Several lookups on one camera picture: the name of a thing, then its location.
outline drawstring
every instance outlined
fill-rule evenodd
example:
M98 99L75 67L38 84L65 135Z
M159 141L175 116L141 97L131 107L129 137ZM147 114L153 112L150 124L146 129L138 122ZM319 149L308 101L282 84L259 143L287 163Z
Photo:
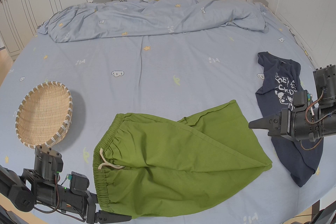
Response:
M98 170L101 170L103 166L111 166L111 167L113 167L114 169L117 169L117 170L124 168L124 166L114 165L112 163L107 162L106 159L103 156L103 149L102 148L100 149L99 154L100 154L101 158L103 159L104 163L102 163L98 166Z

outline basket rim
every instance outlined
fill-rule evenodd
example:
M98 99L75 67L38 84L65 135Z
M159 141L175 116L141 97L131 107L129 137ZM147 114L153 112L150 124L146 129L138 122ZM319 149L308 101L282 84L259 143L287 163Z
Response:
M27 95L23 98L21 104L19 105L19 108L18 108L17 113L16 113L16 117L15 117L15 132L16 132L16 135L17 135L18 139L20 140L20 142L23 143L23 145L25 145L29 148L35 149L36 146L39 146L40 144L32 145L32 144L29 144L29 143L22 140L21 135L19 134L19 129L18 129L18 127L19 127L18 119L20 119L20 115L21 115L21 111L23 109L23 106L25 105L27 100L31 98L31 95L35 94L36 90L40 91L41 88L44 88L45 86L50 87L51 85L64 88L66 94L68 95L69 105L68 105L67 114L65 116L64 121L61 124L61 127L58 129L58 131L48 141L44 142L44 144L47 147L50 147L51 144L56 143L57 139L59 139L64 132L66 134L66 132L68 131L69 125L71 124L73 103L72 103L72 96L71 96L71 93L70 93L69 89L64 84L62 84L61 82L58 82L58 81L48 81L48 82L44 82L44 83L41 83L41 84L37 85L36 87L32 88L32 90L30 92L28 92Z

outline green pants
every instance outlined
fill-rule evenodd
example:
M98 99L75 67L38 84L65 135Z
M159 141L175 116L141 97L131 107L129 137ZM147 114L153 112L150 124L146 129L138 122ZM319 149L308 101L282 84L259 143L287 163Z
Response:
M116 170L107 162L125 166ZM93 153L102 210L140 216L211 208L272 167L235 100L180 121L117 114Z

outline t-shirt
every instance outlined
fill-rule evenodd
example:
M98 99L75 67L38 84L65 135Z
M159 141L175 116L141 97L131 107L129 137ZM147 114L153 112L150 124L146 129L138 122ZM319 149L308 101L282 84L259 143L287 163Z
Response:
M268 52L258 53L258 63L264 67L264 82L256 92L263 117L276 114L283 108L293 110L294 92L303 91L300 82L301 66L293 60L282 59ZM292 142L283 137L271 138L276 154L292 179L302 187L316 172L323 152L323 141L312 150L318 141Z

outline headboard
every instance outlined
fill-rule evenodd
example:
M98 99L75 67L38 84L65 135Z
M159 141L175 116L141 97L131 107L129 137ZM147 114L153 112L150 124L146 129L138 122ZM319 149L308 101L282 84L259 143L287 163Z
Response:
M336 64L336 0L279 0L275 15L316 68Z

